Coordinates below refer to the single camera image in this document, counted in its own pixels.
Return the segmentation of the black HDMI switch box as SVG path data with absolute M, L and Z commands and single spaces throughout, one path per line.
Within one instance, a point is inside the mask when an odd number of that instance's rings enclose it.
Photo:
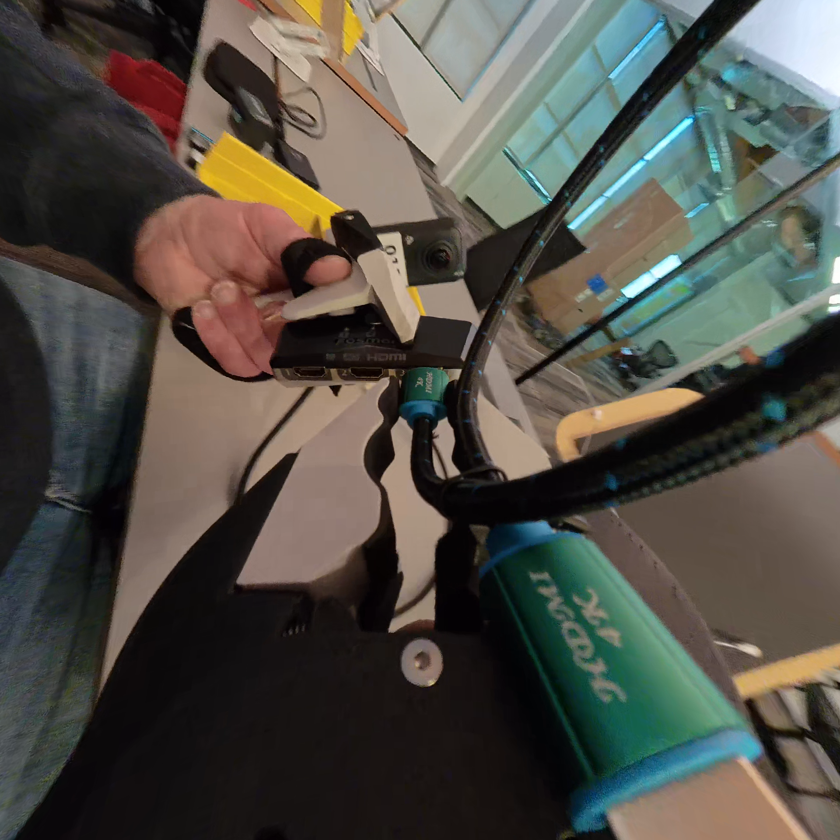
M 271 366 L 286 386 L 334 386 L 400 377 L 416 368 L 460 370 L 476 332 L 468 321 L 421 316 L 403 342 L 372 306 L 289 322 Z

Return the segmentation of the white papers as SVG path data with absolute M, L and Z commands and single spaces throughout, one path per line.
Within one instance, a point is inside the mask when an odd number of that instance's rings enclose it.
M 300 24 L 274 14 L 255 18 L 249 30 L 257 41 L 298 79 L 309 82 L 312 60 L 327 57 L 327 36 L 316 27 Z

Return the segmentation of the person's legs blue jeans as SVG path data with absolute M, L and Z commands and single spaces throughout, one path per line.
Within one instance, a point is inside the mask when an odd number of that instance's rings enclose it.
M 153 333 L 130 305 L 5 257 L 2 284 L 43 354 L 53 436 L 44 499 L 2 570 L 2 838 L 15 838 L 95 701 Z

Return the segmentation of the small black box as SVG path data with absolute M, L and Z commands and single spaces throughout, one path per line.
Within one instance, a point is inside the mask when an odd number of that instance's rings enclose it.
M 320 191 L 319 179 L 312 169 L 309 158 L 305 154 L 294 149 L 288 142 L 280 138 L 275 139 L 272 147 L 272 153 L 275 162 L 278 163 L 281 168 L 292 174 L 301 182 L 307 184 L 311 189 L 314 189 L 317 192 Z

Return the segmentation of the wood-rimmed black board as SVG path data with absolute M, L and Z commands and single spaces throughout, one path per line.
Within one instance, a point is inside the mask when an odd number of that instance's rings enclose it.
M 584 515 L 582 526 L 704 666 L 666 573 L 744 697 L 838 679 L 839 470 L 835 418 L 690 486 Z

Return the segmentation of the yellow plastic bin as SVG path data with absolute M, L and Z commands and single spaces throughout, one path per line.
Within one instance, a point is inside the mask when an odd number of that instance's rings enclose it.
M 198 179 L 221 197 L 279 208 L 316 238 L 324 238 L 333 216 L 343 212 L 340 205 L 229 133 L 194 157 Z

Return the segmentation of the large cardboard box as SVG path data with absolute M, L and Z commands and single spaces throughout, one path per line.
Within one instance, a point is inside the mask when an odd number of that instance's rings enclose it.
M 683 208 L 650 178 L 583 237 L 582 254 L 530 283 L 534 310 L 571 333 L 599 319 L 626 286 L 692 239 Z

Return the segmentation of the braided HDMI cable green plugs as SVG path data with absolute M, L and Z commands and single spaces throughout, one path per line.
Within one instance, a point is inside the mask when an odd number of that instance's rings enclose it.
M 434 409 L 406 408 L 420 496 L 454 524 L 489 526 L 479 571 L 490 627 L 524 667 L 549 743 L 581 771 L 577 835 L 808 838 L 754 768 L 760 742 L 603 552 L 550 519 L 686 486 L 838 414 L 838 315 L 749 365 L 734 383 L 593 455 L 507 480 L 477 415 L 479 379 L 511 299 L 601 169 L 678 81 L 757 2 L 711 2 L 640 84 L 544 208 L 492 298 L 450 398 L 463 470 L 439 478 Z

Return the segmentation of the person's left forearm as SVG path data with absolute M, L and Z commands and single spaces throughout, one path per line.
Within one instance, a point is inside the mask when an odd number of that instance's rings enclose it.
M 45 37 L 16 2 L 1 8 L 1 236 L 82 258 L 135 287 L 134 247 L 169 203 L 212 195 L 152 121 Z

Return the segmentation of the black oval device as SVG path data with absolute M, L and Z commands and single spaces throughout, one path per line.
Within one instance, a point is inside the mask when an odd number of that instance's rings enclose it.
M 228 42 L 219 40 L 208 52 L 203 76 L 228 105 L 231 134 L 261 153 L 277 139 L 279 104 L 276 83 Z

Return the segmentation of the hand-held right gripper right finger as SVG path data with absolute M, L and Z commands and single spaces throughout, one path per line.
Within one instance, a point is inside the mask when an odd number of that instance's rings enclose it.
M 452 525 L 435 549 L 434 627 L 479 634 L 483 625 L 476 567 L 477 540 L 469 525 Z

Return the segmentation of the red storage tote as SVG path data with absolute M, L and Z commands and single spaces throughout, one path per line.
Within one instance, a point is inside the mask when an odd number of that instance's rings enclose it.
M 182 132 L 186 84 L 152 59 L 135 59 L 115 49 L 108 53 L 103 79 L 154 123 L 175 153 Z

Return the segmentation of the person's left hand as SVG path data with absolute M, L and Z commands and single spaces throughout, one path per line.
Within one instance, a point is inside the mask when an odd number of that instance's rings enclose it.
M 285 325 L 280 303 L 256 299 L 288 288 L 281 255 L 309 237 L 273 206 L 188 196 L 143 222 L 133 275 L 166 314 L 190 309 L 195 334 L 223 371 L 253 378 L 271 373 Z

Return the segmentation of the wooden desk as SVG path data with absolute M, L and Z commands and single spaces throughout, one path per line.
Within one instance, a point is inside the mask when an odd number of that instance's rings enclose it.
M 259 14 L 274 14 L 319 28 L 329 42 L 327 57 L 319 59 L 397 134 L 407 136 L 407 126 L 392 89 L 379 66 L 370 67 L 362 50 L 365 35 L 373 35 L 368 14 L 359 17 L 351 2 L 259 1 Z

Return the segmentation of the black floor pole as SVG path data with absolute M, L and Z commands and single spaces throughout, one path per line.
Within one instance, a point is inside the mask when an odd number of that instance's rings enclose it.
M 621 318 L 627 312 L 630 312 L 635 306 L 641 304 L 647 298 L 653 296 L 661 289 L 665 288 L 670 282 L 680 277 L 686 271 L 695 268 L 699 263 L 708 257 L 712 256 L 716 251 L 724 246 L 730 245 L 736 239 L 744 235 L 750 228 L 765 218 L 771 216 L 778 211 L 783 205 L 789 201 L 799 197 L 805 192 L 813 188 L 817 183 L 833 174 L 839 167 L 839 153 L 835 153 L 830 159 L 826 160 L 813 171 L 804 175 L 795 183 L 785 187 L 777 196 L 770 199 L 768 202 L 759 206 L 752 211 L 748 216 L 737 224 L 730 227 L 720 236 L 712 240 L 707 245 L 700 248 L 694 255 L 689 257 L 685 262 L 678 267 L 672 269 L 670 272 L 656 280 L 653 284 L 645 289 L 642 289 L 635 297 L 630 298 L 621 306 L 613 311 L 607 313 L 605 316 L 595 320 L 585 329 L 575 334 L 572 338 L 566 340 L 557 350 L 551 352 L 544 357 L 540 362 L 526 369 L 520 373 L 514 381 L 515 386 L 521 386 L 525 382 L 539 375 L 542 371 L 550 365 L 559 362 L 566 357 L 573 350 L 577 349 L 584 342 L 596 335 L 598 332 L 603 332 L 615 320 Z

